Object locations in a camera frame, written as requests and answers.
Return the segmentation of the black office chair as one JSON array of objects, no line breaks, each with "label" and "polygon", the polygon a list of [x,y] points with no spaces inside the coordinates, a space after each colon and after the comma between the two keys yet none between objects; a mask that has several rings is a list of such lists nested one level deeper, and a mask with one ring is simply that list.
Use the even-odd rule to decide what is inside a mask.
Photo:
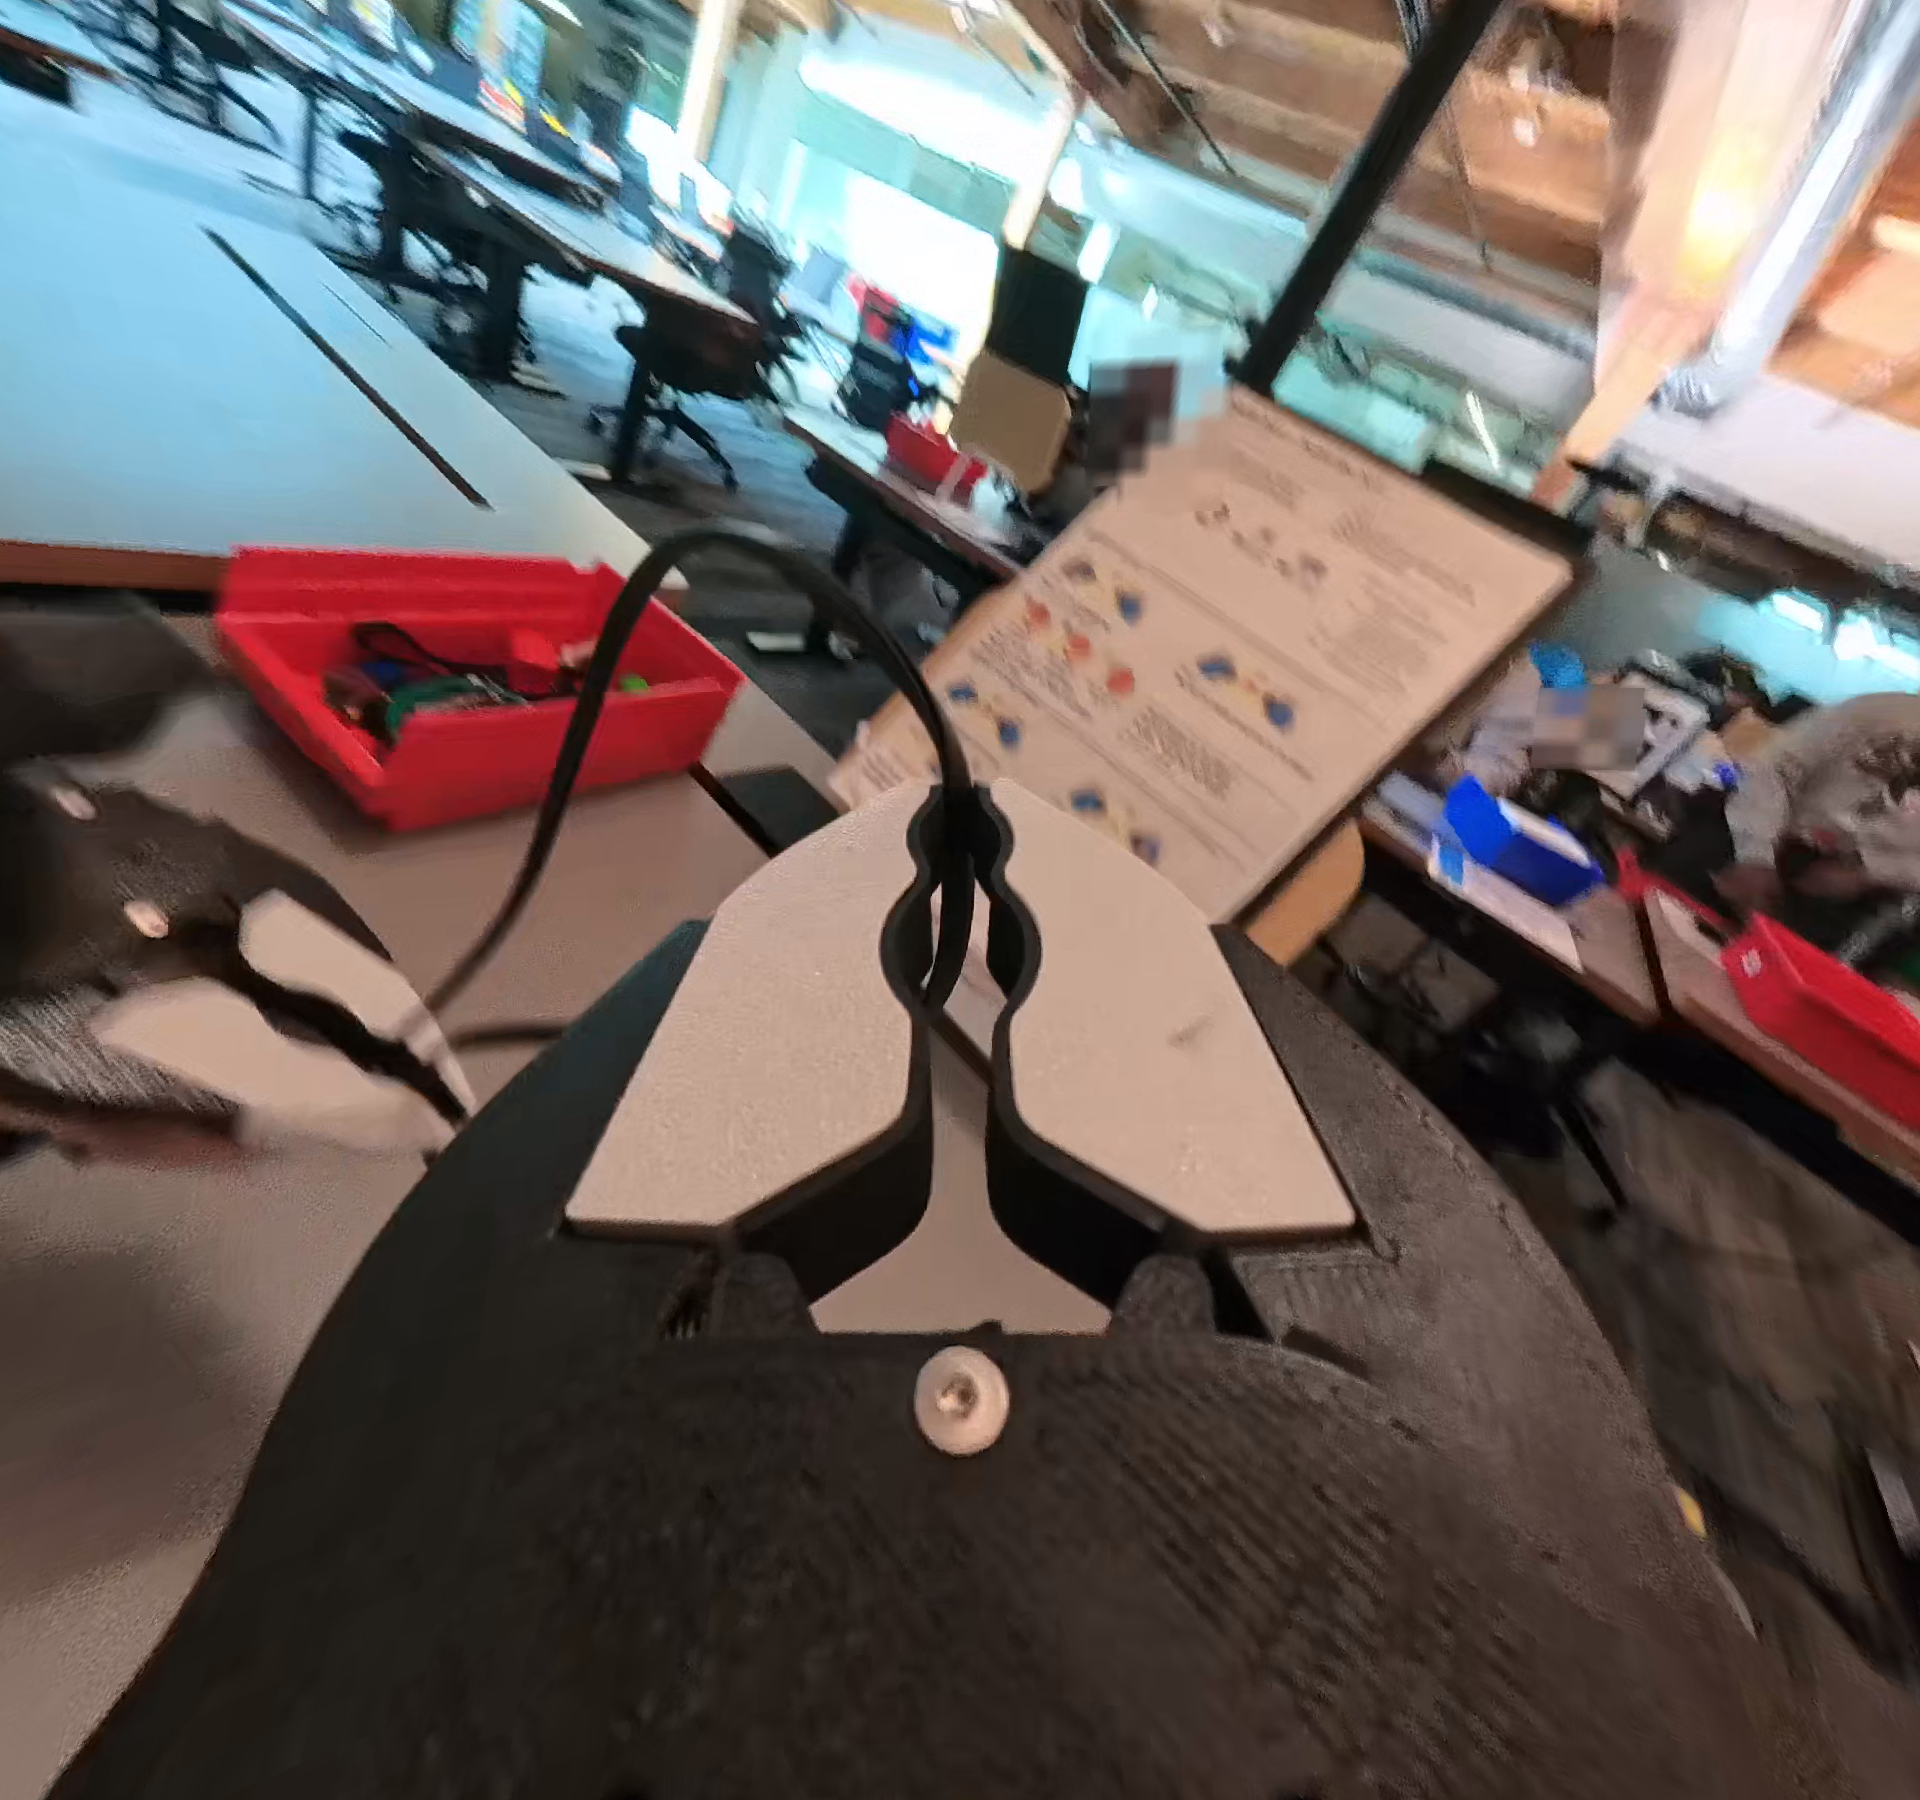
[{"label": "black office chair", "polygon": [[627,354],[630,377],[614,421],[606,472],[627,483],[643,456],[643,433],[658,423],[682,433],[719,470],[725,493],[741,489],[737,472],[706,425],[688,413],[698,396],[751,403],[766,394],[774,326],[736,302],[700,302],[680,293],[640,290],[640,319],[616,334]]}]

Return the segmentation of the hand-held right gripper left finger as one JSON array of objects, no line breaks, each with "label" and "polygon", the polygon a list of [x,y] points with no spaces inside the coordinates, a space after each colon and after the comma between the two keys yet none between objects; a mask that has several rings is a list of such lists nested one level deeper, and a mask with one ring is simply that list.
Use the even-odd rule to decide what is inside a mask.
[{"label": "hand-held right gripper left finger", "polygon": [[908,1122],[926,1076],[926,784],[731,891],[566,1203],[601,1236],[719,1241]]}]

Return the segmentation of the blue plastic bin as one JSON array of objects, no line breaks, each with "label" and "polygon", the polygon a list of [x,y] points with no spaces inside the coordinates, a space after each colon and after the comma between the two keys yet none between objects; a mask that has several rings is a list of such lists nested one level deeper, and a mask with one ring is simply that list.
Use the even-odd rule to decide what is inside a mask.
[{"label": "blue plastic bin", "polygon": [[1527,900],[1564,909],[1605,886],[1600,861],[1572,830],[1500,797],[1476,777],[1452,784],[1443,816],[1464,859]]}]

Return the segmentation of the instruction sheet board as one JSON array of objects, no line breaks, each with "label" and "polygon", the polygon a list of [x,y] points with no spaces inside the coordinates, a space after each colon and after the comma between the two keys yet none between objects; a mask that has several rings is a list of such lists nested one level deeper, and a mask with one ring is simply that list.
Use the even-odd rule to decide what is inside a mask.
[{"label": "instruction sheet board", "polygon": [[1576,584],[1486,517],[1232,386],[926,656],[972,779],[1017,779],[1250,915]]}]

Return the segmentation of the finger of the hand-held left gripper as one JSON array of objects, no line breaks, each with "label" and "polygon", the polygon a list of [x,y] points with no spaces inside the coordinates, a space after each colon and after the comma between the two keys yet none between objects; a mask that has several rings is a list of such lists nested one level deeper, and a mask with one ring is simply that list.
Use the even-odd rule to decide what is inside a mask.
[{"label": "finger of the hand-held left gripper", "polygon": [[285,890],[246,901],[236,921],[236,986],[277,1026],[395,1083],[446,1126],[475,1092],[438,1016],[379,944]]},{"label": "finger of the hand-held left gripper", "polygon": [[4,1147],[238,1147],[238,1107],[90,1028],[101,992],[2,1003]]}]

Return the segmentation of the red plastic bin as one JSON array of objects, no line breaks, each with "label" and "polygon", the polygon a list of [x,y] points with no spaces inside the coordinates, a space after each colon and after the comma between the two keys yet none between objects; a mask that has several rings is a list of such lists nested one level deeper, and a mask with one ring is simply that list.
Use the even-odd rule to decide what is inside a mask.
[{"label": "red plastic bin", "polygon": [[248,546],[214,630],[277,731],[414,832],[540,803],[620,587],[557,557]]},{"label": "red plastic bin", "polygon": [[1919,1129],[1919,1018],[1894,992],[1771,916],[1719,952],[1743,1015],[1865,1104]]}]

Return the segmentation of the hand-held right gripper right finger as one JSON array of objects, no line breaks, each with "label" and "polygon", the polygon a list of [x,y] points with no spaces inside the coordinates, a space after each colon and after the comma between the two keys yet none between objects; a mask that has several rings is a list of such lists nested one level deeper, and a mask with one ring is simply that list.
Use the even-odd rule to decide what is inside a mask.
[{"label": "hand-held right gripper right finger", "polygon": [[989,796],[996,1106],[1158,1232],[1346,1236],[1358,1208],[1201,909],[1038,796]]}]

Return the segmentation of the black pole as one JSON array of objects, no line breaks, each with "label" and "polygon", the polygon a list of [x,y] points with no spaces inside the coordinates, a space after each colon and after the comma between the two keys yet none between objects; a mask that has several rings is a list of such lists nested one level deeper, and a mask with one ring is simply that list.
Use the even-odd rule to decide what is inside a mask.
[{"label": "black pole", "polygon": [[1391,0],[1403,27],[1404,70],[1313,229],[1281,294],[1257,324],[1234,380],[1260,396],[1275,394],[1281,371],[1318,321],[1332,286],[1400,182],[1452,88],[1494,27],[1506,0]]}]

